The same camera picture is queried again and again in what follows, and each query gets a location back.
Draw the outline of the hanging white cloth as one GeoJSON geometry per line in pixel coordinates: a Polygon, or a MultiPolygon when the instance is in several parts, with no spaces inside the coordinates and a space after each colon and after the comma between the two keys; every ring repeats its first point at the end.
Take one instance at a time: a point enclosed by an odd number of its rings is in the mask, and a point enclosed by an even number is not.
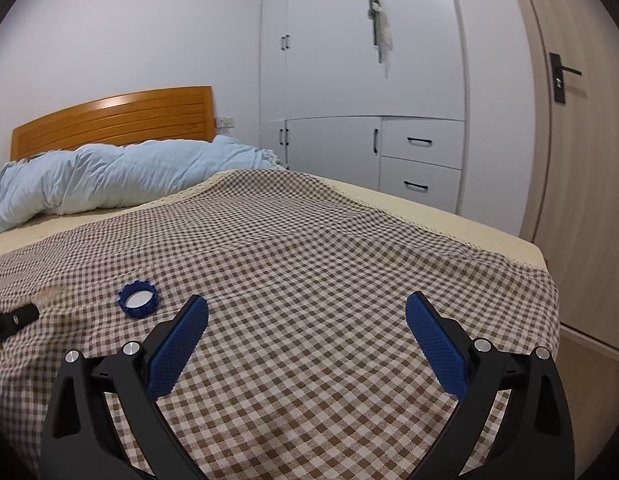
{"type": "Polygon", "coordinates": [[[384,77],[390,76],[393,37],[389,17],[381,0],[368,0],[368,18],[372,21],[372,44],[378,52],[378,62],[383,66],[384,77]]]}

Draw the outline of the light blue duvet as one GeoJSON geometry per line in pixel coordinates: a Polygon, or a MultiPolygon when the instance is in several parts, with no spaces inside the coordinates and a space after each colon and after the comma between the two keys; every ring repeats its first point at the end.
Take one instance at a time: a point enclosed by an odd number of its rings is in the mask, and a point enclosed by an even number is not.
{"type": "Polygon", "coordinates": [[[280,169],[270,150],[231,136],[115,146],[87,144],[9,162],[0,169],[0,233],[38,214],[67,216],[142,205],[232,169],[280,169]]]}

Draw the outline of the wall socket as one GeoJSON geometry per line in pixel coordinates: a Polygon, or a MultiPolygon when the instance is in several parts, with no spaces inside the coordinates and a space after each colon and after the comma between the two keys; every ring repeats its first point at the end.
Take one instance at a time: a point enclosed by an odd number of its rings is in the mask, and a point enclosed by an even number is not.
{"type": "Polygon", "coordinates": [[[231,117],[216,117],[215,127],[217,129],[231,129],[234,127],[234,119],[231,117]]]}

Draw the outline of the blue bottle cap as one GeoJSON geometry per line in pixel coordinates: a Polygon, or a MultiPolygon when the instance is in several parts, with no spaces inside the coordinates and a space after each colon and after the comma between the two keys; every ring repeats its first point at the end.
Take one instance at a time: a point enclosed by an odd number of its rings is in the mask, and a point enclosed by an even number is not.
{"type": "Polygon", "coordinates": [[[117,303],[130,318],[147,318],[153,314],[160,300],[154,285],[147,281],[134,281],[123,287],[117,303]]]}

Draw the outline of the white wardrobe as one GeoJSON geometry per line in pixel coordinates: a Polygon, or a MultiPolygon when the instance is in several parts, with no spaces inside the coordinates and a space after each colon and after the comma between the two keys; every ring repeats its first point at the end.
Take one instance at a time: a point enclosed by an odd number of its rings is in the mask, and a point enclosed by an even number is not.
{"type": "Polygon", "coordinates": [[[390,76],[368,0],[262,0],[259,141],[288,169],[449,212],[465,154],[455,0],[381,0],[390,76]]]}

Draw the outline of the wooden bed frame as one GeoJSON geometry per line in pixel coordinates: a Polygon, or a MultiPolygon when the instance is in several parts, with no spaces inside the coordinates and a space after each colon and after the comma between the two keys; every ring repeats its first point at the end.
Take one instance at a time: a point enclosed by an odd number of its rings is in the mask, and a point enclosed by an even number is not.
{"type": "Polygon", "coordinates": [[[13,130],[10,155],[15,162],[87,144],[210,141],[215,136],[210,86],[154,89],[109,96],[34,119],[13,130]]]}

